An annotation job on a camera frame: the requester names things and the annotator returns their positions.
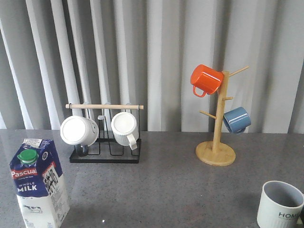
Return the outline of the grey curtain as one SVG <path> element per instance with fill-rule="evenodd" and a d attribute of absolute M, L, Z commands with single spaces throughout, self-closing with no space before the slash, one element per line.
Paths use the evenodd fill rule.
<path fill-rule="evenodd" d="M 148 131 L 211 132 L 216 96 L 193 69 L 248 70 L 228 85 L 250 133 L 304 131 L 301 0 L 3 0 L 0 126 L 60 128 L 68 103 L 141 104 Z"/>

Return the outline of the orange enamel mug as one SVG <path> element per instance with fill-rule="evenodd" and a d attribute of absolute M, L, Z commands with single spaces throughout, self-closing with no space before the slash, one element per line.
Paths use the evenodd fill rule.
<path fill-rule="evenodd" d="M 215 93 L 224 78 L 222 72 L 216 71 L 206 65 L 198 65 L 191 77 L 192 91 L 197 97 L 204 97 L 206 94 L 211 95 Z"/>

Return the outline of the blue enamel mug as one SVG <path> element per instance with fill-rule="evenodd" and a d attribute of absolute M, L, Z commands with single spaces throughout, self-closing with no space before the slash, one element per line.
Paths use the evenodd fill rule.
<path fill-rule="evenodd" d="M 251 118 L 243 107 L 224 113 L 223 122 L 230 133 L 240 134 L 251 125 Z"/>

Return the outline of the white HOME mug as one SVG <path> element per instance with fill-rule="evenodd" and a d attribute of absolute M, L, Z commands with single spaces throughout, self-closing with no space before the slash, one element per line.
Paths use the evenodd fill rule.
<path fill-rule="evenodd" d="M 304 206 L 304 195 L 295 186 L 271 180 L 263 184 L 257 212 L 260 228 L 294 228 Z"/>

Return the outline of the wooden mug tree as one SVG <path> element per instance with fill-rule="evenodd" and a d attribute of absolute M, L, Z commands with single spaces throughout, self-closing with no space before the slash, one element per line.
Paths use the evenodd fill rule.
<path fill-rule="evenodd" d="M 232 164 L 236 159 L 236 154 L 234 150 L 227 144 L 220 142 L 221 130 L 223 124 L 225 103 L 227 100 L 233 99 L 233 97 L 227 97 L 229 78 L 248 68 L 249 66 L 246 66 L 233 73 L 230 73 L 228 71 L 222 72 L 223 81 L 218 89 L 217 109 L 215 116 L 200 110 L 200 113 L 215 119 L 213 140 L 207 142 L 201 142 L 196 147 L 196 156 L 206 164 L 213 166 L 228 166 Z"/>

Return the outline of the white ribbed mug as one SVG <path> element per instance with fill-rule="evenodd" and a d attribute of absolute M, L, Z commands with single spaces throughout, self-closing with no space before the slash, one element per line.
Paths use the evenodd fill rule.
<path fill-rule="evenodd" d="M 111 121 L 111 128 L 115 140 L 122 146 L 129 146 L 131 150 L 137 149 L 139 138 L 138 126 L 135 117 L 128 112 L 116 114 Z"/>

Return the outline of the white smiley mug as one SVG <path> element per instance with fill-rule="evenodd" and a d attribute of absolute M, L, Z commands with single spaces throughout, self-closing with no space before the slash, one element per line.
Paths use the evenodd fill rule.
<path fill-rule="evenodd" d="M 96 122 L 81 116 L 68 117 L 60 127 L 62 140 L 74 145 L 80 157 L 88 155 L 88 147 L 96 142 L 98 134 L 99 128 Z"/>

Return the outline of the Pascual whole milk carton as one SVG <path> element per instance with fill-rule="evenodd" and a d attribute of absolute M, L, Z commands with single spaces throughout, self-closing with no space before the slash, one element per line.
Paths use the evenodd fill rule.
<path fill-rule="evenodd" d="M 26 227 L 61 227 L 70 207 L 54 141 L 24 139 L 10 169 Z"/>

